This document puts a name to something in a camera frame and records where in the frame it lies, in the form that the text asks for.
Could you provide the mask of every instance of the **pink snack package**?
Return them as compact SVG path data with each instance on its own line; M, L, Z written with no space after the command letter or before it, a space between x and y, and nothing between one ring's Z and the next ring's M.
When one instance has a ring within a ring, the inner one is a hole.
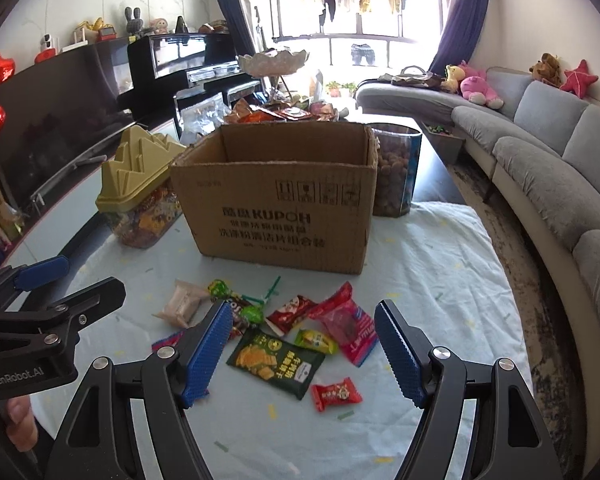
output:
M320 321L347 359L359 367L378 342L374 320L351 299L353 288L345 282L328 300L314 307L310 319Z

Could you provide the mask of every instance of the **floor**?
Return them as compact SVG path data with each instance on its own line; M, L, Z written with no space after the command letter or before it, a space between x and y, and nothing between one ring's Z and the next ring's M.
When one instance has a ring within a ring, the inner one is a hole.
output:
M533 244L507 202L482 194L488 178L461 153L447 168L486 227L513 290L525 333L535 398L566 479L582 477L586 416L582 376L562 303Z

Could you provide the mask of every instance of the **brown teddy bear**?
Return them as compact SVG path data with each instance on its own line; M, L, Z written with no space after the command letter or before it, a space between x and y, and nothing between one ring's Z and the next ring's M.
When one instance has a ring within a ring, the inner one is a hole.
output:
M551 54L542 54L542 59L533 65L529 72L532 73L533 78L536 81L542 81L543 83L559 88L561 85L560 81L560 62L558 58Z

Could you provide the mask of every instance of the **sofa backrest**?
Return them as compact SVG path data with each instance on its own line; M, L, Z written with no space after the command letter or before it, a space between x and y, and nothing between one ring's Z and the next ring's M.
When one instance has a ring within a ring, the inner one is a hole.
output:
M600 108L590 105L582 114L562 159L571 164L600 193Z
M574 94L533 81L520 100L513 122L562 155L588 106Z
M500 113L513 120L516 110L520 104L522 96L534 79L531 74L515 72L505 68L491 67L487 70L487 83L491 85L500 99L504 101L504 106Z

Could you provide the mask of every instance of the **yellow plush toy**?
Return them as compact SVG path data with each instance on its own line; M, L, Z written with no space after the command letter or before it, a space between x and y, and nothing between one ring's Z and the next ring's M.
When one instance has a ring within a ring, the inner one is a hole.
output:
M457 94L460 89L460 83L466 77L464 70L462 70L459 66L446 66L446 80L442 82L440 88L442 88L445 92L449 92L451 94Z

